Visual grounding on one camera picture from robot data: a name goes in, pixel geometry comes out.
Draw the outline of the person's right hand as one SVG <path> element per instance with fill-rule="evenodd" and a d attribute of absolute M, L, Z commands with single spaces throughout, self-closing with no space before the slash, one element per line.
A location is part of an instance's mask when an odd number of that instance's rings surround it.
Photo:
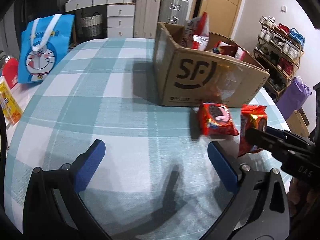
<path fill-rule="evenodd" d="M 299 181 L 297 178 L 292 178 L 287 193 L 287 200 L 290 217 L 292 217 L 297 213 L 299 203 L 306 202 L 308 210 L 310 210 L 310 206 L 314 203 L 314 194 L 308 185 Z"/>

